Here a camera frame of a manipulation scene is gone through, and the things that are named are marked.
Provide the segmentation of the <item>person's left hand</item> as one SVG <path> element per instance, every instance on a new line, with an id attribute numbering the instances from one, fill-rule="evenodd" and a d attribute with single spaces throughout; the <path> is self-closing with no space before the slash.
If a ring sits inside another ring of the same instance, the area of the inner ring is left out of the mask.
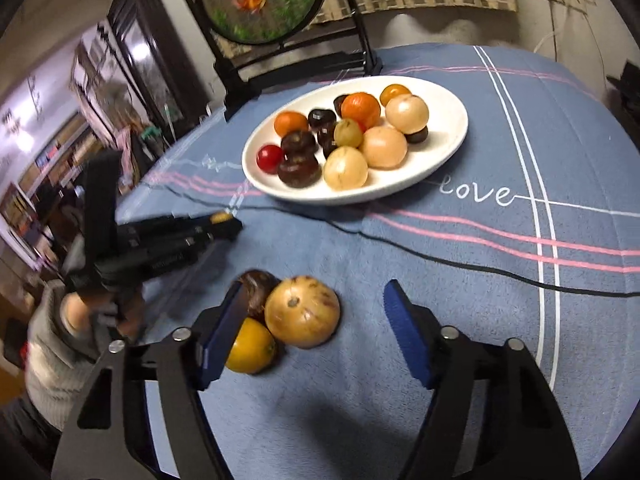
<path id="1" fill-rule="evenodd" d="M 60 315 L 73 332 L 86 334 L 98 315 L 114 305 L 114 296 L 110 292 L 72 292 L 63 300 Z M 145 301 L 142 292 L 137 290 L 122 306 L 122 318 L 115 325 L 119 335 L 135 340 L 143 324 L 144 311 Z"/>

